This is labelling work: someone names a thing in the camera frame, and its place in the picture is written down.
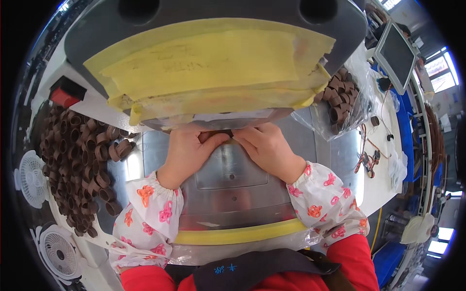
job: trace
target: white fan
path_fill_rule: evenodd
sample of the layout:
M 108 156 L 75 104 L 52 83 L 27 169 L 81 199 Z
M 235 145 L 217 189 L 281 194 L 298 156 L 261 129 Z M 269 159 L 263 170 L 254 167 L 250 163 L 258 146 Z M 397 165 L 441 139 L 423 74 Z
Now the white fan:
M 29 205 L 42 208 L 42 203 L 48 197 L 47 179 L 42 174 L 44 161 L 30 150 L 23 155 L 19 170 L 14 171 L 14 179 L 21 185 L 21 191 Z
M 71 232 L 56 224 L 30 231 L 42 262 L 55 279 L 65 285 L 81 279 L 81 265 L 87 261 L 77 253 Z

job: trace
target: monitor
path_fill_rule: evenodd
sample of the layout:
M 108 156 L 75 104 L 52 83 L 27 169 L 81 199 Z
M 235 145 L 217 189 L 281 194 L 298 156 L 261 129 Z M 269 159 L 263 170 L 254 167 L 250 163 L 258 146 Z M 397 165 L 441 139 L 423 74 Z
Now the monitor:
M 416 55 L 401 29 L 390 20 L 380 37 L 374 58 L 387 73 L 398 94 L 403 95 L 414 69 Z

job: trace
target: yellow tape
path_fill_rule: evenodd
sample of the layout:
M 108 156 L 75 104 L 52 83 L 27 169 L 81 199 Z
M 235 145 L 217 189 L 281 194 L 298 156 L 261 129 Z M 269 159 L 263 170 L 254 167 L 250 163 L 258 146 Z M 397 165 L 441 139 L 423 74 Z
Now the yellow tape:
M 277 223 L 230 229 L 230 230 L 180 230 L 176 244 L 223 245 L 240 244 L 280 237 L 306 230 L 298 218 Z
M 192 20 L 124 39 L 84 62 L 107 104 L 131 124 L 176 115 L 303 108 L 330 76 L 318 64 L 335 40 L 241 18 Z

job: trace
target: floral sleeve cover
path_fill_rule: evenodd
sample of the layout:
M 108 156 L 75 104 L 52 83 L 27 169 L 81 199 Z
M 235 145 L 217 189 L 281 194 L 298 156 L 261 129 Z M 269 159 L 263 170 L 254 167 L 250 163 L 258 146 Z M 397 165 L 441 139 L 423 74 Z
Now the floral sleeve cover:
M 287 188 L 296 215 L 323 237 L 322 247 L 353 234 L 369 233 L 369 222 L 354 194 L 329 168 L 307 162 L 303 174 Z
M 155 265 L 164 268 L 178 234 L 178 219 L 183 209 L 181 189 L 160 186 L 156 172 L 125 185 L 130 203 L 116 218 L 115 241 L 109 260 L 119 273 L 123 267 Z

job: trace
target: red shirt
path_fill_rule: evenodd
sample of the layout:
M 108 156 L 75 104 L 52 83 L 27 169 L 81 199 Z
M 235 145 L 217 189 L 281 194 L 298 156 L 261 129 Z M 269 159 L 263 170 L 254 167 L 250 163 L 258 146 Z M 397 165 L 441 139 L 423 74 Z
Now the red shirt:
M 334 263 L 341 263 L 340 270 L 353 284 L 356 290 L 379 290 L 374 264 L 370 258 L 367 239 L 354 234 L 333 243 L 327 251 L 327 257 Z M 176 290 L 171 277 L 164 269 L 157 266 L 139 266 L 121 274 L 123 288 L 126 291 Z M 178 291 L 195 291 L 191 276 L 181 281 Z M 257 284 L 252 290 L 262 291 L 301 291 L 328 290 L 319 275 L 303 272 L 276 273 Z

